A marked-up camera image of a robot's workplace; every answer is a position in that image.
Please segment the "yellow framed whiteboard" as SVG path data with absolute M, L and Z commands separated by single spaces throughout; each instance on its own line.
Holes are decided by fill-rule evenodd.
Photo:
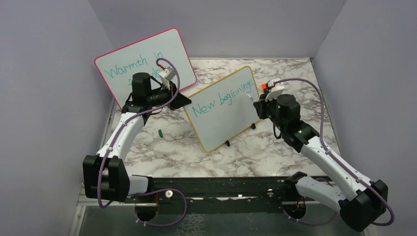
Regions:
M 244 66 L 189 98 L 185 113 L 205 152 L 212 152 L 255 125 L 259 118 L 247 96 L 259 97 L 250 66 Z

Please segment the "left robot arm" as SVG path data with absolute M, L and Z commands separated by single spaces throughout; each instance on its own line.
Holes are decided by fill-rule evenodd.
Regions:
M 101 208 L 106 208 L 104 200 L 123 202 L 128 196 L 136 195 L 141 201 L 153 199 L 155 189 L 149 185 L 146 176 L 130 176 L 124 161 L 135 137 L 144 128 L 152 113 L 164 107 L 176 110 L 191 104 L 191 100 L 179 92 L 179 83 L 172 79 L 178 73 L 166 68 L 158 74 L 159 88 L 152 89 L 155 78 L 140 72 L 132 76 L 132 92 L 121 109 L 118 125 L 104 146 L 95 154 L 83 160 L 85 195 L 97 199 Z

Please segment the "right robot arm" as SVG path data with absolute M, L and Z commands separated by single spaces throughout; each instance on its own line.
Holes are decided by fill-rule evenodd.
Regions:
M 300 104 L 290 94 L 268 100 L 261 94 L 253 103 L 260 119 L 269 119 L 277 139 L 313 161 L 336 184 L 331 187 L 306 173 L 297 172 L 285 180 L 284 195 L 314 199 L 338 213 L 353 230 L 361 232 L 387 210 L 388 186 L 372 181 L 339 155 L 333 153 L 317 130 L 300 118 Z

